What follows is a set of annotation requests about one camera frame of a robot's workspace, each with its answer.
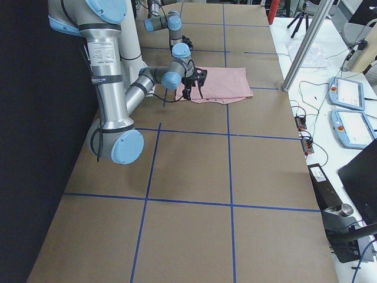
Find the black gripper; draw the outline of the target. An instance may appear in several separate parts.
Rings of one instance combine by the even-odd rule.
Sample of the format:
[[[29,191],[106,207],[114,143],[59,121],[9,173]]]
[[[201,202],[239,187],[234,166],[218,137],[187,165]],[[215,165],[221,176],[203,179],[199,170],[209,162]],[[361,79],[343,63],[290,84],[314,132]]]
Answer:
[[[184,90],[182,91],[183,98],[185,100],[191,100],[191,88],[196,82],[196,75],[192,74],[190,76],[183,77],[181,82],[184,86]]]

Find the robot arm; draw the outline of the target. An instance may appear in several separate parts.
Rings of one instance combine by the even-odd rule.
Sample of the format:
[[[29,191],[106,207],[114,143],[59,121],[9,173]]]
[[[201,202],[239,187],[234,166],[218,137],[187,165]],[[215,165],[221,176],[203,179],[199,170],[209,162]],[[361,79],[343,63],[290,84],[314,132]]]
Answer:
[[[170,49],[183,42],[180,14],[175,10],[165,13],[163,9],[163,6],[173,3],[176,3],[176,1],[147,1],[148,18],[144,20],[144,27],[147,32],[168,29]]]
[[[86,142],[99,158],[130,164],[140,156],[144,139],[131,113],[160,84],[183,87],[183,98],[201,86],[191,59],[191,43],[181,32],[177,11],[160,15],[151,9],[144,21],[148,32],[167,29],[172,59],[167,66],[149,67],[142,59],[130,1],[49,1],[48,18],[55,31],[86,40],[84,58],[97,93],[100,116]]]

